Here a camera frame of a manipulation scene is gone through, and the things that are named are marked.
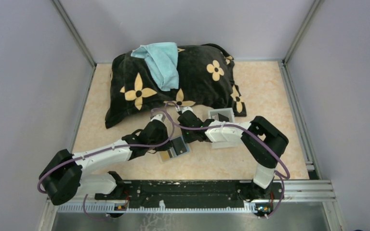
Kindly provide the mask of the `white plastic tray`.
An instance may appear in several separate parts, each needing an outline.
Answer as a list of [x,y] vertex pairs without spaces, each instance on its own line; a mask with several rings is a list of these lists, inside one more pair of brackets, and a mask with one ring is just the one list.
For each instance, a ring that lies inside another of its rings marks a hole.
[[[235,116],[232,108],[211,109],[208,111],[208,119],[212,119],[212,114],[221,113],[230,119],[230,123],[235,123]],[[224,122],[218,121],[214,125],[222,125]],[[209,132],[208,138],[213,138],[211,147],[213,149],[237,147],[241,144],[236,128],[219,127]]]

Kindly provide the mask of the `beige card holder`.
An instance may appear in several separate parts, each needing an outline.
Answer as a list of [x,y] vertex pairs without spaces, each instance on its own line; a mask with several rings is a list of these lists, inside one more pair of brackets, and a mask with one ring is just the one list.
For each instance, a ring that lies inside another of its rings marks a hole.
[[185,142],[183,136],[175,137],[171,142],[172,147],[170,149],[159,152],[161,163],[168,162],[191,152],[191,148],[189,144]]

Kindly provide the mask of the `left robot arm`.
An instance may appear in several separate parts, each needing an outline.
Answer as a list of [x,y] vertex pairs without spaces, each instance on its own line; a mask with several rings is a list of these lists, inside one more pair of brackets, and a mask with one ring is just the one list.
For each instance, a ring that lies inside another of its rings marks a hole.
[[41,172],[37,189],[50,198],[53,205],[62,205],[76,196],[111,196],[120,199],[125,193],[124,181],[115,171],[95,174],[109,165],[144,156],[151,149],[170,149],[170,136],[162,115],[150,119],[121,139],[91,150],[71,153],[58,151]]

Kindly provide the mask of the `stack of credit cards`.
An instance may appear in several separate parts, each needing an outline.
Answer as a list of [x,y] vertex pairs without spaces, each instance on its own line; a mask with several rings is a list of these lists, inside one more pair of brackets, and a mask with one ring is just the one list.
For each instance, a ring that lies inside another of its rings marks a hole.
[[215,119],[215,120],[218,120],[218,121],[221,121],[221,122],[229,122],[230,119],[229,117],[221,114],[221,113],[216,113],[216,114],[212,114],[212,119]]

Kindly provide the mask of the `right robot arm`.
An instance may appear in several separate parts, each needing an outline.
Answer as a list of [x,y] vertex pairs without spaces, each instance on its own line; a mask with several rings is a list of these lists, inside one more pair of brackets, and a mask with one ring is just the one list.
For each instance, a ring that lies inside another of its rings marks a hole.
[[184,107],[179,112],[178,122],[186,143],[244,144],[258,163],[252,179],[252,193],[257,198],[265,198],[271,192],[270,184],[289,139],[267,119],[256,116],[254,120],[242,123],[215,119],[202,121],[190,107]]

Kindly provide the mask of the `black credit card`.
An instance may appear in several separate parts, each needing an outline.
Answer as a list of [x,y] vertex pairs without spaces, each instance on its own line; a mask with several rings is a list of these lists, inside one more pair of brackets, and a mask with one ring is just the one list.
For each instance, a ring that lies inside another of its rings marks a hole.
[[173,139],[172,144],[176,156],[188,153],[187,144],[184,142],[182,137]]

